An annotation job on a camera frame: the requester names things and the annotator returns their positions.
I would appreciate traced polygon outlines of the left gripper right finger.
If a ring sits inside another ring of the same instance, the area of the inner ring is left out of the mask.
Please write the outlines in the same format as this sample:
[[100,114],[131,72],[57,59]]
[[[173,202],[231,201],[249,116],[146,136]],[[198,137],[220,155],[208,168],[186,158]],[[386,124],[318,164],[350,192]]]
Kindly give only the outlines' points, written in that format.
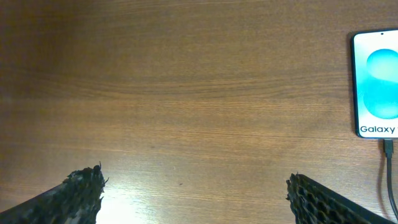
[[299,224],[393,224],[303,174],[286,180],[290,209]]

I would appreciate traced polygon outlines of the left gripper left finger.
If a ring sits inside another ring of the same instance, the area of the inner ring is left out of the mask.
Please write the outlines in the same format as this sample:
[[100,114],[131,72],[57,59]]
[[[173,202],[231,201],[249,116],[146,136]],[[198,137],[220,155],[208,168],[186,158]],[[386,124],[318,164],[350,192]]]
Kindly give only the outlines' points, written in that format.
[[101,168],[71,172],[56,187],[1,212],[1,223],[95,224],[107,183]]

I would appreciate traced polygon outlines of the blue Galaxy smartphone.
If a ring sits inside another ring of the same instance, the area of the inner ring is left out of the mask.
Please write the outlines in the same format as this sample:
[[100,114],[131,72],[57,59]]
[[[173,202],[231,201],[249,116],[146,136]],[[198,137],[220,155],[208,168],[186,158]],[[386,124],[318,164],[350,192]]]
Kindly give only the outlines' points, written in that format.
[[351,38],[355,131],[361,138],[397,138],[397,29]]

